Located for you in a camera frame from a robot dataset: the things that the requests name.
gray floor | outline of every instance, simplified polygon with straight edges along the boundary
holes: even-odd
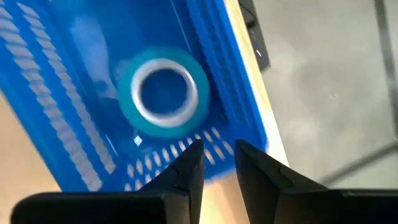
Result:
[[[254,2],[271,60],[264,82],[291,167],[332,187],[397,188],[396,152],[327,180],[395,140],[374,1]],[[394,0],[387,12],[398,21]],[[391,38],[398,52],[396,22]]]

blue basket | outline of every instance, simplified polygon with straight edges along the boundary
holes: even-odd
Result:
[[[82,21],[101,27],[93,41],[107,48],[76,40]],[[208,75],[209,115],[183,139],[140,133],[102,95],[112,95],[123,62],[149,46],[189,52]],[[90,54],[102,50],[105,58]],[[234,167],[235,139],[265,148],[222,0],[0,0],[0,56],[1,90],[64,191],[138,190],[194,139],[205,140],[206,179]],[[90,73],[94,62],[109,74],[103,82]]]

